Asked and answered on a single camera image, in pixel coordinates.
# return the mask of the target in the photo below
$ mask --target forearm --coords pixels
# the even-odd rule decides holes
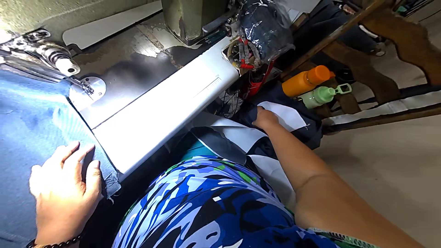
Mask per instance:
[[[313,177],[337,176],[323,160],[283,126],[273,125],[264,131],[268,134],[294,190],[301,188]]]
[[[381,247],[422,247],[374,211],[311,149],[280,125],[265,129],[296,192],[295,221]]]

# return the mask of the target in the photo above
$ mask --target floor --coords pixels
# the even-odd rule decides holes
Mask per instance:
[[[441,13],[436,16],[438,21],[428,19],[424,25],[441,48]],[[374,61],[379,71],[400,88],[425,83],[422,71],[398,61],[393,47],[388,52]],[[424,246],[439,247],[440,123],[441,116],[432,116],[343,131],[325,136],[315,151],[374,209]]]

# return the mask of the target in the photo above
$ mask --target wooden chair leg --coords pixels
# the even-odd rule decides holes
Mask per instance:
[[[441,85],[441,50],[429,40],[427,29],[395,15],[390,9],[377,9],[361,23],[378,35],[391,39],[398,57],[418,66],[431,85]]]
[[[323,133],[326,135],[343,130],[366,128],[376,125],[383,125],[383,124],[394,123],[404,120],[418,119],[418,118],[435,116],[440,114],[441,114],[441,103],[420,109],[411,109],[400,113],[361,119],[351,123],[338,124],[333,126],[324,126]]]
[[[400,90],[395,81],[375,70],[369,55],[352,49],[339,41],[328,45],[323,49],[323,52],[332,59],[347,65],[354,78],[373,91],[379,104],[400,98]]]

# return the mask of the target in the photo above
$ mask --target orange water bottle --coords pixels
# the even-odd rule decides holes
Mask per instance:
[[[309,71],[303,71],[282,84],[285,95],[294,98],[313,90],[317,85],[335,77],[333,72],[324,65],[319,65]]]

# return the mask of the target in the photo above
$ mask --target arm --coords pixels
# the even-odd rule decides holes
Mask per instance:
[[[259,107],[253,123],[263,129],[293,189],[295,222],[355,237],[384,248],[423,247],[374,211],[323,160],[279,124],[277,116]]]
[[[34,165],[29,179],[37,200],[36,247],[59,244],[78,236],[97,207],[101,195],[99,161],[92,161],[82,181],[81,160],[94,145],[74,152],[79,142],[60,146],[43,166]],[[69,248],[79,247],[79,242]]]

